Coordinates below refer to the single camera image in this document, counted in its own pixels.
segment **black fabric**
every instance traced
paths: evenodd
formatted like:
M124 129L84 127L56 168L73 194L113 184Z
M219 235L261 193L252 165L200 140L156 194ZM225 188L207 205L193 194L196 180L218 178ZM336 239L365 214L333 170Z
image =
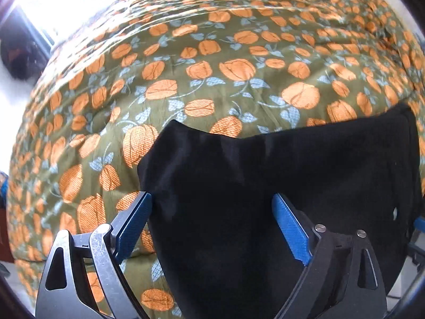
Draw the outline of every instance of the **black fabric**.
M183 315L271 319L303 269L273 218L272 196L285 194L331 231L365 230L388 292L420 210L418 169L415 118L399 104L381 116L244 139L172 121L138 174Z

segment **orange pumpkin pattern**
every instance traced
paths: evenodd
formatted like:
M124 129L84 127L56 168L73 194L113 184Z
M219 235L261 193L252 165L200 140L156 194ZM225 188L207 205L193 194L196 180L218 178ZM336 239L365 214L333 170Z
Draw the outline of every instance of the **orange pumpkin pattern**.
M30 297L59 229L91 232L131 204L137 164L170 120L243 138L404 100L425 155L423 64L383 0L118 0L52 54L16 137L8 229ZM171 318L154 252L145 227L124 273L152 318Z

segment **blue object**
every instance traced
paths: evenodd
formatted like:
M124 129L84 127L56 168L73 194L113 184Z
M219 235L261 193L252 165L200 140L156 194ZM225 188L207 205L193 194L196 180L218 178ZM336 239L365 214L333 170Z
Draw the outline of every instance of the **blue object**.
M114 257L118 264L130 257L137 240L152 212L152 196L145 193L140 203L129 217L123 229L116 236Z
M280 194L273 196L271 210L294 258L300 260L304 266L307 266L312 259L309 236Z
M6 208L7 188L8 188L9 177L0 171L0 208Z
M419 217L415 221L415 228L423 233L425 233L425 218Z

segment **green fabric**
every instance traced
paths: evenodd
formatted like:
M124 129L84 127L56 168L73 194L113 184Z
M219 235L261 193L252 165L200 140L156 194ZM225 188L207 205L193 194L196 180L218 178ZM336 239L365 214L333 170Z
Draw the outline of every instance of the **green fabric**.
M28 103L8 193L22 282L35 298L59 229L91 232L128 207L171 119L243 138L405 99L423 176L422 65L383 0L118 0L55 51ZM125 275L152 318L180 316L156 260L145 228Z

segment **metal screw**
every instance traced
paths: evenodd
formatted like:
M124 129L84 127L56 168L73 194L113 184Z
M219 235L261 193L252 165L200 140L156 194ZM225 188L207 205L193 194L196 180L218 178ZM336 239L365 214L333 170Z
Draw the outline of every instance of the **metal screw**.
M357 236L361 238L365 238L367 236L366 232L364 230L357 230Z
M324 233L326 231L326 227L323 224L316 224L314 228L318 233Z

